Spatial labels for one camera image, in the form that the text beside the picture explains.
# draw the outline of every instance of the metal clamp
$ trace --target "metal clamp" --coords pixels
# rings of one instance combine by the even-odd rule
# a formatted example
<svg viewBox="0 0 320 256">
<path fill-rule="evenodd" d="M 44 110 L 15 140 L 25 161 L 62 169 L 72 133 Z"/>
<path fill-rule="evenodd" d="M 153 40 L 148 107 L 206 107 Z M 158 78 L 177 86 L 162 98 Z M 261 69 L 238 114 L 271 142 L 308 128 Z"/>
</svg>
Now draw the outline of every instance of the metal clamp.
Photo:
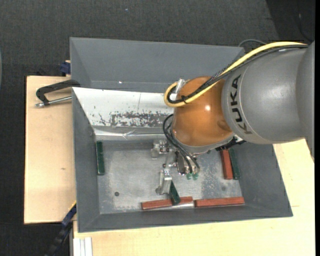
<svg viewBox="0 0 320 256">
<path fill-rule="evenodd" d="M 65 88 L 69 88 L 69 87 L 81 87 L 80 84 L 75 81 L 75 80 L 67 80 L 67 81 L 63 81 L 63 82 L 58 82 L 55 84 L 51 84 L 48 86 L 44 86 L 39 88 L 35 95 L 39 98 L 39 100 L 42 101 L 42 103 L 38 103 L 35 104 L 36 107 L 44 107 L 44 106 L 48 106 L 51 104 L 55 104 L 55 103 L 59 103 L 59 102 L 63 102 L 63 101 L 67 101 L 67 100 L 71 100 L 71 96 L 68 97 L 63 97 L 63 98 L 58 98 L 55 100 L 48 100 L 47 97 L 45 96 L 45 94 L 48 93 L 52 93 L 58 90 L 62 90 Z"/>
</svg>

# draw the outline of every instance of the black cable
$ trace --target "black cable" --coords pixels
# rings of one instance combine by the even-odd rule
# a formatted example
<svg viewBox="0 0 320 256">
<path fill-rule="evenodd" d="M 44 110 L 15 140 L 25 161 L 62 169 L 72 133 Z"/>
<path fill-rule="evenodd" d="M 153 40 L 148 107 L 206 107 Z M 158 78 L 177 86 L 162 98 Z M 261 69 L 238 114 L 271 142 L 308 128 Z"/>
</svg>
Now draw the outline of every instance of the black cable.
<svg viewBox="0 0 320 256">
<path fill-rule="evenodd" d="M 165 135 L 165 137 L 167 138 L 167 140 L 172 144 L 174 145 L 179 151 L 180 151 L 180 154 L 182 155 L 182 157 L 184 158 L 184 160 L 186 161 L 186 163 L 188 164 L 188 167 L 189 167 L 189 170 L 190 170 L 190 173 L 192 174 L 193 170 L 192 170 L 192 166 L 190 164 L 190 161 L 188 159 L 188 157 L 193 161 L 193 163 L 195 164 L 195 166 L 200 170 L 200 166 L 199 164 L 197 163 L 197 161 L 181 146 L 179 145 L 178 141 L 174 138 L 174 136 L 172 136 L 170 133 L 169 133 L 169 127 L 171 126 L 172 123 L 170 123 L 168 125 L 168 127 L 166 128 L 166 123 L 168 121 L 168 119 L 170 117 L 172 117 L 173 114 L 170 114 L 169 116 L 167 116 L 165 118 L 165 120 L 163 121 L 163 125 L 162 125 L 162 129 L 163 129 L 163 133 Z"/>
<path fill-rule="evenodd" d="M 274 53 L 274 52 L 278 52 L 281 50 L 285 50 L 285 49 L 292 49 L 292 48 L 307 48 L 308 45 L 286 45 L 286 46 L 282 46 L 280 48 L 274 48 L 274 49 L 270 49 L 266 52 L 260 53 L 257 56 L 251 57 L 250 59 L 244 61 L 243 63 L 239 64 L 238 66 L 236 66 L 235 68 L 229 70 L 228 72 L 224 73 L 221 75 L 221 73 L 226 70 L 227 67 L 225 67 L 224 69 L 220 70 L 219 72 L 217 72 L 216 74 L 214 74 L 212 77 L 210 77 L 205 83 L 203 83 L 198 89 L 196 89 L 194 92 L 190 93 L 188 96 L 183 95 L 183 99 L 176 99 L 176 100 L 171 100 L 170 99 L 170 95 L 173 92 L 173 90 L 176 88 L 175 86 L 173 88 L 171 88 L 170 92 L 167 95 L 167 100 L 168 102 L 172 103 L 172 104 L 176 104 L 176 103 L 180 103 L 180 102 L 186 102 L 187 99 L 193 97 L 194 95 L 200 93 L 201 91 L 203 91 L 204 89 L 208 88 L 209 86 L 211 86 L 212 84 L 214 84 L 215 82 L 218 82 L 220 79 L 225 78 L 226 76 L 228 76 L 231 72 L 243 67 L 244 65 L 258 59 L 261 58 L 265 55 L 268 55 L 270 53 Z"/>
<path fill-rule="evenodd" d="M 174 142 L 172 135 L 169 134 L 169 132 L 168 132 L 168 129 L 169 129 L 169 127 L 171 126 L 171 123 L 170 123 L 170 124 L 168 125 L 168 127 L 166 128 L 166 123 L 167 123 L 168 119 L 169 119 L 170 117 L 172 117 L 172 116 L 173 116 L 173 114 L 171 114 L 171 115 L 169 115 L 169 116 L 167 116 L 167 117 L 165 118 L 165 120 L 163 121 L 162 129 L 163 129 L 163 133 L 164 133 L 165 137 L 167 138 L 167 140 L 168 140 L 172 145 L 174 145 L 176 148 L 178 148 L 178 149 L 180 150 L 180 149 L 181 149 L 181 148 L 179 148 L 180 146 L 177 145 L 177 144 Z M 191 166 L 191 164 L 190 164 L 187 156 L 186 156 L 186 155 L 184 154 L 184 152 L 182 152 L 182 151 L 181 151 L 180 153 L 181 153 L 181 155 L 183 156 L 184 160 L 187 162 L 188 167 L 189 167 L 189 169 L 190 169 L 190 172 L 192 173 L 192 166 Z"/>
<path fill-rule="evenodd" d="M 267 44 L 266 42 L 261 41 L 261 40 L 257 40 L 257 39 L 246 39 L 246 40 L 243 40 L 242 42 L 240 42 L 238 44 L 238 47 L 241 47 L 242 45 L 244 45 L 246 43 L 249 43 L 249 42 L 255 42 L 255 43 L 262 44 L 262 45 L 266 45 Z"/>
</svg>

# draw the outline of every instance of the red wooden block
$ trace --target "red wooden block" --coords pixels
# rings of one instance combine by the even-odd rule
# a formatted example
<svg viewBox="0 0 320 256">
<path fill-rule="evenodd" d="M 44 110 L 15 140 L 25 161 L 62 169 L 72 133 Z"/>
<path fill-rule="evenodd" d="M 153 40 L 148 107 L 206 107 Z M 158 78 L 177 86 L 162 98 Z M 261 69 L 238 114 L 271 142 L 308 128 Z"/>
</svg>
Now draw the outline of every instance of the red wooden block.
<svg viewBox="0 0 320 256">
<path fill-rule="evenodd" d="M 221 150 L 221 162 L 222 162 L 222 169 L 223 169 L 223 176 L 226 180 L 232 180 L 234 175 L 232 173 L 232 165 L 229 155 L 229 150 Z"/>
<path fill-rule="evenodd" d="M 211 198 L 195 200 L 195 207 L 214 207 L 214 206 L 232 206 L 243 205 L 245 199 L 242 196 L 226 197 L 226 198 Z"/>
<path fill-rule="evenodd" d="M 180 203 L 179 205 L 184 205 L 184 204 L 190 204 L 193 202 L 192 196 L 184 196 L 180 197 Z M 162 199 L 162 200 L 155 200 L 155 201 L 147 201 L 141 203 L 141 208 L 142 210 L 151 210 L 151 209 L 157 209 L 157 208 L 163 208 L 163 207 L 170 207 L 172 206 L 172 201 L 171 199 Z"/>
</svg>

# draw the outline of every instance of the wooden table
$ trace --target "wooden table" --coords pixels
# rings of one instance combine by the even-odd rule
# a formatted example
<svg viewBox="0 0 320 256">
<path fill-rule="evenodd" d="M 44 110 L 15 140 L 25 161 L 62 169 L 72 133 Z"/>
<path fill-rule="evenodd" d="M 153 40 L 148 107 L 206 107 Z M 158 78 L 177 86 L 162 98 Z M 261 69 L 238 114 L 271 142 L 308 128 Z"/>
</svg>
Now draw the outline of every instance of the wooden table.
<svg viewBox="0 0 320 256">
<path fill-rule="evenodd" d="M 76 198 L 71 104 L 35 108 L 37 88 L 69 77 L 29 76 L 26 85 L 24 222 L 60 222 Z M 51 98 L 70 95 L 52 93 Z M 274 149 L 293 217 L 78 233 L 93 255 L 309 256 L 315 254 L 315 165 L 305 140 Z"/>
</svg>

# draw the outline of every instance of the metal tray bottom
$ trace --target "metal tray bottom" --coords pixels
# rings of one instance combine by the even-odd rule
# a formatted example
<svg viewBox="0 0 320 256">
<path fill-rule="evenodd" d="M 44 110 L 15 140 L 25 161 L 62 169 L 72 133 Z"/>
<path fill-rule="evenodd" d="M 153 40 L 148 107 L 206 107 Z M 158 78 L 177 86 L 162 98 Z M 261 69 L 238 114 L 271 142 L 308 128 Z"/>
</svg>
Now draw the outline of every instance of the metal tray bottom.
<svg viewBox="0 0 320 256">
<path fill-rule="evenodd" d="M 152 141 L 103 141 L 105 175 L 97 176 L 100 214 L 141 211 L 142 202 L 167 198 L 155 191 L 166 155 L 152 159 L 151 148 Z M 224 179 L 218 152 L 197 159 L 201 167 L 197 180 L 187 180 L 175 168 L 170 172 L 181 197 L 196 200 L 242 196 L 237 180 Z"/>
</svg>

